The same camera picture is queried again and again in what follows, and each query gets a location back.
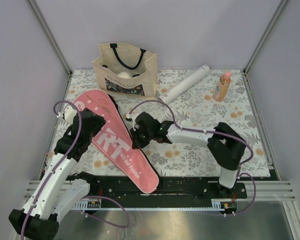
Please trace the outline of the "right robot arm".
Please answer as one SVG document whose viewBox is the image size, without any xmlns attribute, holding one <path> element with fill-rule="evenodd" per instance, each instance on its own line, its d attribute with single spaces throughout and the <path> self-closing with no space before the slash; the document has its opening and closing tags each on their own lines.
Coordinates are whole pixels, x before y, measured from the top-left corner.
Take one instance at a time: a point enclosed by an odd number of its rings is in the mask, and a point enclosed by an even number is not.
<svg viewBox="0 0 300 240">
<path fill-rule="evenodd" d="M 128 114 L 126 120 L 132 122 L 129 131 L 134 149 L 143 149 L 151 141 L 207 147 L 220 166 L 218 194 L 229 198 L 235 193 L 240 162 L 248 146 L 228 124 L 219 122 L 213 130 L 187 128 L 171 120 L 160 122 L 146 112 Z"/>
</svg>

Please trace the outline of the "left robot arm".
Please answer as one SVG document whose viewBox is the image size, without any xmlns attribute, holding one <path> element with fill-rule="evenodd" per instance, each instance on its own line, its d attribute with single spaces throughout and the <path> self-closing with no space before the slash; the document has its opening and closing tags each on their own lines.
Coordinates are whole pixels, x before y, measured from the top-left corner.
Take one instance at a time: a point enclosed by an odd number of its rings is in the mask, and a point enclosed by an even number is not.
<svg viewBox="0 0 300 240">
<path fill-rule="evenodd" d="M 52 240 L 73 206 L 85 196 L 97 195 L 98 184 L 84 179 L 76 179 L 63 194 L 60 190 L 105 124 L 102 116 L 87 108 L 73 117 L 72 124 L 57 141 L 50 165 L 36 190 L 22 209 L 13 209 L 9 214 L 8 219 L 21 238 Z"/>
</svg>

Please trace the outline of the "pink racket cover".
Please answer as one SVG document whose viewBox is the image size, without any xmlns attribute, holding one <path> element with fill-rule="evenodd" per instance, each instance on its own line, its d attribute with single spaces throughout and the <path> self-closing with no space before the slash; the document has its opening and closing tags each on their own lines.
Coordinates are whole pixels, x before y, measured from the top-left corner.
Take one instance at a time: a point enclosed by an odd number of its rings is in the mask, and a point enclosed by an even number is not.
<svg viewBox="0 0 300 240">
<path fill-rule="evenodd" d="M 119 168 L 137 188 L 145 193 L 154 192 L 159 176 L 140 149 L 133 149 L 130 133 L 119 113 L 116 102 L 100 89 L 88 90 L 74 100 L 80 110 L 89 109 L 105 119 L 101 131 L 92 143 Z"/>
</svg>

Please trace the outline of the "white shuttlecock tube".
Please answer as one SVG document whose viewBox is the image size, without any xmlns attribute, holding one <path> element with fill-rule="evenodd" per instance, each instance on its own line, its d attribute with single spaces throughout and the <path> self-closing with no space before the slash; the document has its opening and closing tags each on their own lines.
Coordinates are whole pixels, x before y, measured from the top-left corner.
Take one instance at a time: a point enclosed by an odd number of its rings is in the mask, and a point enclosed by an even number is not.
<svg viewBox="0 0 300 240">
<path fill-rule="evenodd" d="M 193 87 L 195 84 L 197 84 L 199 81 L 204 79 L 210 74 L 210 67 L 207 65 L 203 65 L 200 68 L 198 68 L 196 71 L 194 71 L 192 74 L 187 76 L 186 78 L 179 81 L 176 85 L 171 87 L 167 92 L 161 94 L 157 100 L 165 103 L 170 104 L 172 101 L 174 101 L 176 98 L 178 98 L 181 94 L 183 94 L 185 91 L 189 90 L 191 87 Z"/>
</svg>

